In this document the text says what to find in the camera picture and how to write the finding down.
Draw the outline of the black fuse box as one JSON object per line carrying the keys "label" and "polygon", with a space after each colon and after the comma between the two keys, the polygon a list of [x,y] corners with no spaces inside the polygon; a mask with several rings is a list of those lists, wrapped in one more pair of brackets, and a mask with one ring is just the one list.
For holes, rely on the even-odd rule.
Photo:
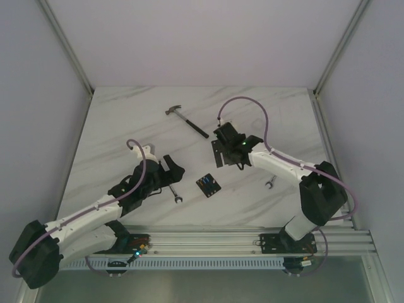
{"label": "black fuse box", "polygon": [[203,194],[209,198],[219,192],[222,188],[211,174],[206,174],[196,181],[196,185]]}

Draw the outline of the clear plastic fuse cover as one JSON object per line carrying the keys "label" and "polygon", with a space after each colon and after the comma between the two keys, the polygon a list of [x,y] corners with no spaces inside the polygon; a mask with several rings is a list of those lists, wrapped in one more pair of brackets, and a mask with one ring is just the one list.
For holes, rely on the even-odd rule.
{"label": "clear plastic fuse cover", "polygon": [[251,127],[252,127],[254,130],[262,130],[262,129],[264,129],[265,124],[266,124],[266,123],[264,122],[264,120],[262,120],[262,119],[256,119],[256,120],[254,120],[254,121],[252,122]]}

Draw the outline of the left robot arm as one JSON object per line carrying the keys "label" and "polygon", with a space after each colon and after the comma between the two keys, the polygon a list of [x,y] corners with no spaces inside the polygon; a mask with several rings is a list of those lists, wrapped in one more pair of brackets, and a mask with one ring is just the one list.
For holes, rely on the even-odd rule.
{"label": "left robot arm", "polygon": [[76,259],[95,253],[131,253],[134,236],[121,218],[139,208],[155,191],[181,181],[185,173],[169,155],[163,159],[166,169],[158,160],[141,161],[107,194],[72,215],[48,223],[28,223],[9,255],[12,275],[36,289]]}

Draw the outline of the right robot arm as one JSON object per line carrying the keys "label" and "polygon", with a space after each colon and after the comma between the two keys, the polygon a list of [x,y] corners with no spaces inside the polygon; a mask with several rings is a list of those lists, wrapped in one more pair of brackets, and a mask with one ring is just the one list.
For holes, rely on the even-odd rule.
{"label": "right robot arm", "polygon": [[311,232],[326,225],[347,202],[346,190],[329,162],[316,165],[290,157],[257,136],[238,133],[229,122],[213,133],[218,151],[231,165],[266,170],[299,189],[300,210],[275,237],[286,253],[301,251]]}

